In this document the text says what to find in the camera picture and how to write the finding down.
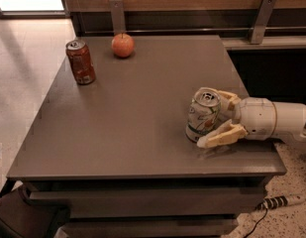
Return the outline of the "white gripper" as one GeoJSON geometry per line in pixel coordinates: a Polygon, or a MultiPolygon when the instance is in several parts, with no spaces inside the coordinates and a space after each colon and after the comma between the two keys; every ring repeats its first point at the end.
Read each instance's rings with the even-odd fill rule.
{"type": "Polygon", "coordinates": [[[240,139],[265,140],[275,128],[276,111],[271,101],[266,98],[241,98],[233,92],[218,90],[221,99],[219,120],[226,121],[216,130],[197,141],[197,146],[203,149],[230,145],[240,139]]]}

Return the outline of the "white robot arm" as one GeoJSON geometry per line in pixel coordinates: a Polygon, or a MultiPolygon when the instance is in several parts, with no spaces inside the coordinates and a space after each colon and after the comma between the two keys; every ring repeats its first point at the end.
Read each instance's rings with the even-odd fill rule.
{"type": "Polygon", "coordinates": [[[218,93],[222,124],[197,141],[199,148],[231,145],[240,139],[279,139],[291,147],[306,150],[306,104],[257,97],[241,99],[235,93],[222,90],[218,93]]]}

